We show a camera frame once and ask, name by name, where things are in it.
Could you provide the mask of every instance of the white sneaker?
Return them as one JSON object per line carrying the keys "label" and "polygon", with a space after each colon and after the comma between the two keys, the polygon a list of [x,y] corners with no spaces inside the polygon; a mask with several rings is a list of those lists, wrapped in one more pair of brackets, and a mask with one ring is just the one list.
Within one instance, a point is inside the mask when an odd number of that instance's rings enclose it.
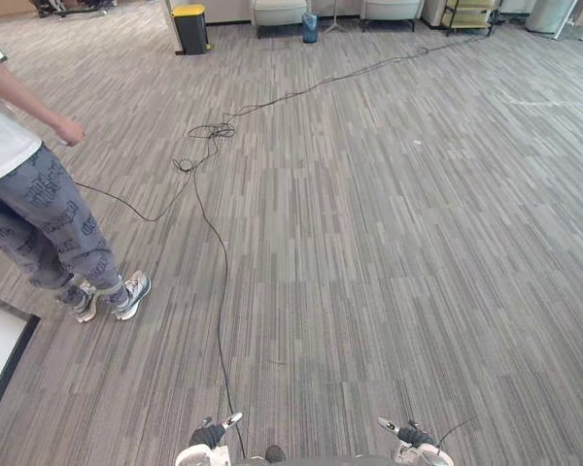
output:
{"label": "white sneaker", "polygon": [[129,298],[124,304],[117,306],[113,310],[117,320],[128,320],[136,315],[138,305],[152,289],[152,281],[149,280],[147,274],[138,270],[134,272],[129,280],[125,281],[125,287]]}
{"label": "white sneaker", "polygon": [[80,289],[85,296],[82,302],[74,307],[74,316],[79,323],[87,323],[97,315],[97,295],[95,287],[84,281],[80,284]]}

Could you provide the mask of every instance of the person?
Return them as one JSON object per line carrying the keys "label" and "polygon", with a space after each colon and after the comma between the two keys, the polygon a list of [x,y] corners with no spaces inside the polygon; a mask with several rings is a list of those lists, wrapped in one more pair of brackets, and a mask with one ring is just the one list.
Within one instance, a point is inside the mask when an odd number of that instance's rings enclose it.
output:
{"label": "person", "polygon": [[0,249],[32,285],[54,290],[78,322],[95,317],[100,297],[117,319],[133,317],[151,289],[149,277],[137,271],[122,281],[73,180],[2,99],[51,127],[68,146],[85,135],[81,124],[52,111],[0,64]]}

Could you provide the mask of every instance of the chair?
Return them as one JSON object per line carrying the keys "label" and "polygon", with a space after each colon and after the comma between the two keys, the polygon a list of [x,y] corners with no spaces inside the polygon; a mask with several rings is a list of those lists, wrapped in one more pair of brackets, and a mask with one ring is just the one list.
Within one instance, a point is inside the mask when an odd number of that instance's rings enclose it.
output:
{"label": "chair", "polygon": [[425,0],[362,0],[360,24],[362,30],[371,20],[410,21],[413,32]]}
{"label": "chair", "polygon": [[307,0],[250,0],[252,23],[260,35],[262,26],[299,24],[302,14],[308,11]]}

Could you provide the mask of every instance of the power cord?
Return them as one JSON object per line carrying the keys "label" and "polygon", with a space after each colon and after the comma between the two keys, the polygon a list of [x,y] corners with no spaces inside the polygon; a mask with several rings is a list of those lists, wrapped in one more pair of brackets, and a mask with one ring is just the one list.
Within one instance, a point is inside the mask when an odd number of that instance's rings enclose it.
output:
{"label": "power cord", "polygon": [[[138,211],[138,209],[136,209],[134,206],[132,206],[129,202],[125,201],[124,199],[120,198],[119,196],[117,196],[115,194],[112,194],[112,193],[105,191],[103,189],[100,189],[98,187],[94,187],[94,186],[90,186],[88,184],[76,182],[76,184],[80,187],[83,187],[85,189],[89,189],[89,190],[97,192],[99,194],[106,195],[112,199],[115,199],[116,201],[121,202],[124,206],[126,206],[132,212],[134,212],[134,214],[136,216],[138,216],[139,218],[141,218],[142,220],[147,221],[147,222],[156,222],[156,221],[160,220],[163,216],[168,214],[168,212],[173,207],[175,202],[179,199],[179,197],[186,190],[186,188],[190,184],[190,181],[193,182],[194,194],[196,195],[196,199],[198,201],[198,205],[199,205],[200,210],[201,210],[201,215],[203,216],[203,219],[205,220],[205,222],[207,223],[209,228],[216,235],[216,238],[217,238],[218,242],[220,243],[221,248],[223,250],[224,279],[223,279],[223,293],[221,296],[221,301],[220,301],[220,305],[218,308],[218,314],[217,314],[217,332],[218,332],[217,333],[217,340],[218,340],[218,351],[219,351],[219,357],[220,357],[220,361],[221,361],[221,367],[223,369],[223,379],[224,379],[224,388],[226,391],[226,401],[227,401],[228,408],[232,414],[235,413],[235,410],[233,409],[233,403],[231,400],[231,389],[230,389],[230,384],[229,384],[228,371],[227,371],[226,366],[224,364],[223,343],[222,343],[222,339],[223,339],[223,335],[222,335],[223,304],[224,304],[224,298],[226,296],[226,289],[228,286],[228,271],[229,271],[228,253],[227,253],[226,246],[224,245],[224,241],[223,241],[221,234],[216,229],[216,227],[214,226],[212,221],[207,217],[207,214],[205,212],[203,200],[202,200],[201,195],[198,191],[198,184],[196,182],[196,174],[197,174],[199,167],[202,164],[204,164],[206,161],[208,161],[209,159],[217,156],[221,152],[221,140],[233,138],[233,136],[235,135],[235,127],[231,124],[231,122],[238,117],[243,117],[243,116],[246,116],[246,115],[251,114],[253,112],[256,112],[258,110],[264,109],[266,107],[270,107],[270,106],[273,106],[275,104],[278,104],[279,102],[285,102],[287,100],[293,99],[294,97],[299,97],[300,95],[308,94],[309,92],[312,92],[313,90],[315,90],[318,87],[325,85],[325,84],[336,83],[338,81],[348,80],[350,78],[355,78],[357,76],[361,76],[361,75],[364,75],[366,73],[376,71],[376,70],[383,68],[387,65],[391,65],[394,63],[400,63],[400,62],[406,61],[406,60],[413,60],[415,58],[419,58],[421,56],[428,55],[428,54],[435,52],[435,51],[450,49],[453,47],[462,46],[462,45],[469,44],[472,42],[483,41],[485,39],[487,39],[486,36],[481,37],[481,38],[476,37],[473,39],[468,39],[466,41],[458,41],[455,43],[450,43],[450,44],[446,44],[444,46],[438,46],[438,47],[434,47],[434,48],[421,47],[421,50],[419,52],[414,53],[412,55],[392,56],[390,58],[375,62],[371,65],[359,68],[358,70],[353,71],[352,73],[349,73],[347,75],[324,78],[323,80],[321,80],[321,81],[319,81],[319,82],[317,82],[317,83],[315,83],[315,84],[313,84],[313,85],[311,85],[303,90],[300,90],[297,92],[287,92],[283,96],[278,97],[278,98],[273,99],[273,100],[270,100],[269,102],[265,102],[262,104],[256,104],[256,105],[247,105],[247,106],[241,107],[240,110],[238,110],[237,112],[235,112],[233,114],[225,113],[225,114],[223,114],[223,121],[222,122],[203,124],[203,125],[193,127],[188,132],[188,137],[194,138],[194,139],[204,139],[206,150],[207,150],[206,155],[196,162],[192,161],[191,159],[189,159],[187,157],[172,160],[173,166],[176,169],[178,169],[179,171],[181,171],[183,173],[187,173],[189,175],[189,177],[180,186],[179,190],[172,197],[172,199],[168,203],[168,205],[166,207],[164,207],[162,209],[162,211],[157,216],[153,216],[153,217],[145,216],[145,215],[141,214]],[[246,451],[244,449],[244,441],[242,439],[242,433],[240,432],[240,428],[239,428],[238,424],[235,424],[235,427],[237,429],[237,435],[238,435],[238,439],[240,442],[240,448],[242,450],[242,456],[244,459],[246,459]]]}

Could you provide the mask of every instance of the trash can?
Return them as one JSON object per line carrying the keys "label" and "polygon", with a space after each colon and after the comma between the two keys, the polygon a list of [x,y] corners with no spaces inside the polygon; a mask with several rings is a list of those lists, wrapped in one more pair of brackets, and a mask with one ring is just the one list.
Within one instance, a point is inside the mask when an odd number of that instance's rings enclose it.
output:
{"label": "trash can", "polygon": [[205,27],[205,7],[203,5],[180,5],[172,12],[182,51],[178,54],[200,55],[210,45]]}

